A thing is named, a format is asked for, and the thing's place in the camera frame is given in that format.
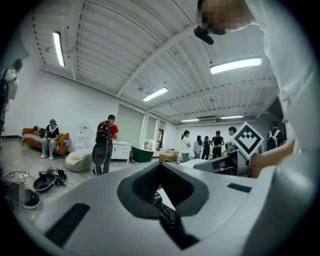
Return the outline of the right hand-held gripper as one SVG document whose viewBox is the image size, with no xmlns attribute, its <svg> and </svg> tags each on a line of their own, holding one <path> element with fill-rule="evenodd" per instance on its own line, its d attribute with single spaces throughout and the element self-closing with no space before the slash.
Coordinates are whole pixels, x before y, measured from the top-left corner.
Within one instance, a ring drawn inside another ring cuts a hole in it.
<svg viewBox="0 0 320 256">
<path fill-rule="evenodd" d="M 249 123 L 244 122 L 232 136 L 231 144 L 226 150 L 227 155 L 197 163 L 193 168 L 209 173 L 226 174 L 224 171 L 226 168 L 225 160 L 229 157 L 236 170 L 235 175 L 247 177 L 249 176 L 251 157 L 263 142 L 263 136 Z"/>
</svg>

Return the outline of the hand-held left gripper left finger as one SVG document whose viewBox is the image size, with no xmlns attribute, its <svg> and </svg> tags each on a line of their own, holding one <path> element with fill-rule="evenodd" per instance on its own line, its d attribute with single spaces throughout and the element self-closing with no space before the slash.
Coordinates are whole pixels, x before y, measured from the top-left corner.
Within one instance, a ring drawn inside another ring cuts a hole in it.
<svg viewBox="0 0 320 256">
<path fill-rule="evenodd" d="M 53 256 L 179 256 L 158 220 L 133 216 L 117 196 L 122 179 L 158 166 L 143 163 L 92 177 L 45 206 L 33 223 L 16 219 Z"/>
</svg>

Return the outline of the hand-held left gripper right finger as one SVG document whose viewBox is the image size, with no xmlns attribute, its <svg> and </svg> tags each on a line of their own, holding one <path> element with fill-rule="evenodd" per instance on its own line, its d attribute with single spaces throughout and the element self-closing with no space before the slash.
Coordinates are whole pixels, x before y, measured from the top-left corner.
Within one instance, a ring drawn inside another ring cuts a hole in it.
<svg viewBox="0 0 320 256">
<path fill-rule="evenodd" d="M 161 163 L 161 171 L 180 171 L 185 179 L 195 178 L 208 188 L 208 197 L 203 193 L 195 202 L 205 200 L 201 209 L 191 216 L 181 216 L 181 223 L 188 235 L 198 242 L 180 249 L 171 238 L 159 246 L 161 256 L 243 256 L 246 239 L 252 227 L 251 215 L 245 205 L 251 191 L 243 192 L 230 188 L 238 184 L 253 190 L 256 178 L 205 172 L 173 163 Z"/>
</svg>

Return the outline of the person's right forearm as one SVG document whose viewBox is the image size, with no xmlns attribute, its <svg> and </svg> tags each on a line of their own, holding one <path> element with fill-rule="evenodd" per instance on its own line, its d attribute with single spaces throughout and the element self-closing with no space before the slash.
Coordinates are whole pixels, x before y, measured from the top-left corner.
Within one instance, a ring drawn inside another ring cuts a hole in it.
<svg viewBox="0 0 320 256">
<path fill-rule="evenodd" d="M 283 145 L 271 149 L 269 151 L 253 154 L 250 158 L 249 171 L 252 178 L 257 178 L 260 172 L 270 166 L 278 165 L 284 158 L 293 154 L 295 146 L 295 136 L 292 135 L 290 139 Z"/>
</svg>

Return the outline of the cardboard box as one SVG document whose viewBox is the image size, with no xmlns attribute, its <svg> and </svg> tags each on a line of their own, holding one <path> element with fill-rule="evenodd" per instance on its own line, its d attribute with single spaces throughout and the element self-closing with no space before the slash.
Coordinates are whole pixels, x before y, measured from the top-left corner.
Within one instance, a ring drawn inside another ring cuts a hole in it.
<svg viewBox="0 0 320 256">
<path fill-rule="evenodd" d="M 161 163 L 171 162 L 176 163 L 178 160 L 178 152 L 172 149 L 166 150 L 159 154 L 158 161 Z"/>
</svg>

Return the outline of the white beanbag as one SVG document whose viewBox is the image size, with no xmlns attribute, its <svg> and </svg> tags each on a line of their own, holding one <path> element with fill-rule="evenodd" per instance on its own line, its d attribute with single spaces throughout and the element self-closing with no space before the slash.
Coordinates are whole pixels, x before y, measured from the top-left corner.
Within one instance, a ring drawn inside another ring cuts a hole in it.
<svg viewBox="0 0 320 256">
<path fill-rule="evenodd" d="M 82 173 L 92 168 L 92 149 L 82 148 L 70 152 L 65 158 L 64 166 L 73 173 Z"/>
</svg>

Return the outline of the white vanity cabinet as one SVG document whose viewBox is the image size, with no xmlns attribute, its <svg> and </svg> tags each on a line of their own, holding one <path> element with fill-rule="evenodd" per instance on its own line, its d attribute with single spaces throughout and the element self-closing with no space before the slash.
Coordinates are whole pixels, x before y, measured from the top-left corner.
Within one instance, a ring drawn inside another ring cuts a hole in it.
<svg viewBox="0 0 320 256">
<path fill-rule="evenodd" d="M 129 162 L 132 145 L 125 141 L 113 141 L 112 160 L 126 160 Z"/>
</svg>

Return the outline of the green bathtub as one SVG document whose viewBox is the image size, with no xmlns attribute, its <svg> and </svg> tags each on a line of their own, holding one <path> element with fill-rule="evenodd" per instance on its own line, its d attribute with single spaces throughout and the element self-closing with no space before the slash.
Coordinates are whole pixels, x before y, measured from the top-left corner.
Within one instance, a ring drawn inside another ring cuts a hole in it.
<svg viewBox="0 0 320 256">
<path fill-rule="evenodd" d="M 132 150 L 132 158 L 135 162 L 146 163 L 146 162 L 150 162 L 153 158 L 154 152 L 152 150 L 141 149 L 134 146 L 131 147 L 131 150 Z"/>
</svg>

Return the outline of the white water dispenser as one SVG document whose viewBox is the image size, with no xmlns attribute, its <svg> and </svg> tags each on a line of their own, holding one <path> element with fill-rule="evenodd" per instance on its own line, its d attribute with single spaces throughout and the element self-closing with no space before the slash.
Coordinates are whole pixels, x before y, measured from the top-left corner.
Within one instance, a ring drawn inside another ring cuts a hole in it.
<svg viewBox="0 0 320 256">
<path fill-rule="evenodd" d="M 78 149 L 85 149 L 88 147 L 88 136 L 89 136 L 89 123 L 86 120 L 83 120 L 80 123 L 76 146 Z"/>
</svg>

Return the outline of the black backpack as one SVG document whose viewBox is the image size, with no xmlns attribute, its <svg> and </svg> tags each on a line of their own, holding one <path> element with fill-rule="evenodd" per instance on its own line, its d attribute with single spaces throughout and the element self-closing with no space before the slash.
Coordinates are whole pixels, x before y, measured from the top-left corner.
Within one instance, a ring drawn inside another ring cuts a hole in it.
<svg viewBox="0 0 320 256">
<path fill-rule="evenodd" d="M 111 133 L 111 127 L 113 123 L 107 124 L 106 122 L 102 122 L 101 127 L 97 130 L 97 135 L 95 139 L 96 144 L 107 145 L 111 139 L 113 138 Z"/>
</svg>

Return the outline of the orange sofa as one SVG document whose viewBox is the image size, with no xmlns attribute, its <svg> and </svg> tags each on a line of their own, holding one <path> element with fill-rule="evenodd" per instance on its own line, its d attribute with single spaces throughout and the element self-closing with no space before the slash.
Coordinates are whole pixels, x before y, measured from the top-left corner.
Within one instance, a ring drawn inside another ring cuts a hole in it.
<svg viewBox="0 0 320 256">
<path fill-rule="evenodd" d="M 22 138 L 22 143 L 32 146 L 34 148 L 38 148 L 38 149 L 42 148 L 42 143 L 34 141 L 33 139 Z M 69 140 L 69 133 L 65 133 L 65 134 L 60 133 L 53 153 L 63 156 L 69 151 L 70 145 L 71 145 L 71 142 Z"/>
</svg>

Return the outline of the grey roller blind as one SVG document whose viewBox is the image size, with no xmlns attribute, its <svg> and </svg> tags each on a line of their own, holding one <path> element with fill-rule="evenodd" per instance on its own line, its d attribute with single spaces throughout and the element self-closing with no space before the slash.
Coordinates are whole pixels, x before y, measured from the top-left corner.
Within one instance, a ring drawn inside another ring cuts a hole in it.
<svg viewBox="0 0 320 256">
<path fill-rule="evenodd" d="M 143 113 L 120 104 L 115 116 L 118 140 L 139 147 L 144 117 Z"/>
</svg>

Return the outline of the striped blanket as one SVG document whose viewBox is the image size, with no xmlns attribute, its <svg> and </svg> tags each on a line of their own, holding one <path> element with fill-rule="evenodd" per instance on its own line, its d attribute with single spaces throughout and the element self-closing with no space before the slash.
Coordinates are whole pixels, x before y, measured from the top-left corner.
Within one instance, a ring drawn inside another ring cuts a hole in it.
<svg viewBox="0 0 320 256">
<path fill-rule="evenodd" d="M 32 139 L 36 142 L 41 143 L 46 133 L 46 129 L 34 126 L 33 128 L 24 128 L 22 131 L 23 139 Z"/>
</svg>

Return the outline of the person's white shirt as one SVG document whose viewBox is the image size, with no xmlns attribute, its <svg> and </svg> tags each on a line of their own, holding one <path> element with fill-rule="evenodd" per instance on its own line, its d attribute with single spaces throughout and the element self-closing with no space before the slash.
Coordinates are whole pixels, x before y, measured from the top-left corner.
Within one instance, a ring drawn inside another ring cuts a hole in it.
<svg viewBox="0 0 320 256">
<path fill-rule="evenodd" d="M 294 153 L 320 148 L 320 64 L 298 21 L 278 0 L 245 0 L 263 31 L 264 51 L 295 137 Z"/>
</svg>

